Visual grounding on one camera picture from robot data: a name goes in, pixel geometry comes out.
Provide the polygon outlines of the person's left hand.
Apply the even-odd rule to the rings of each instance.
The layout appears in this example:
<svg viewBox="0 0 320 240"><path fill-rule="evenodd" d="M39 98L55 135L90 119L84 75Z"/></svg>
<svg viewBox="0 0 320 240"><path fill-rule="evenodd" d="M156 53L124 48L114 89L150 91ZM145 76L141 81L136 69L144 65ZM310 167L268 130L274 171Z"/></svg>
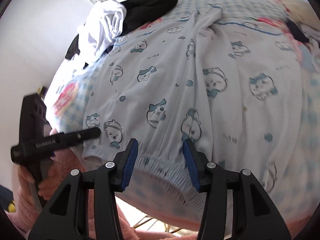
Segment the person's left hand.
<svg viewBox="0 0 320 240"><path fill-rule="evenodd" d="M45 180L39 183L38 193L44 200L49 200L57 187L63 181L63 158L65 150L55 152L52 158L53 164L48 170L48 176ZM18 165L17 167L18 181L20 184L21 196L31 205L34 205L34 199L31 194L30 184L35 184L35 180L31 173L24 167Z"/></svg>

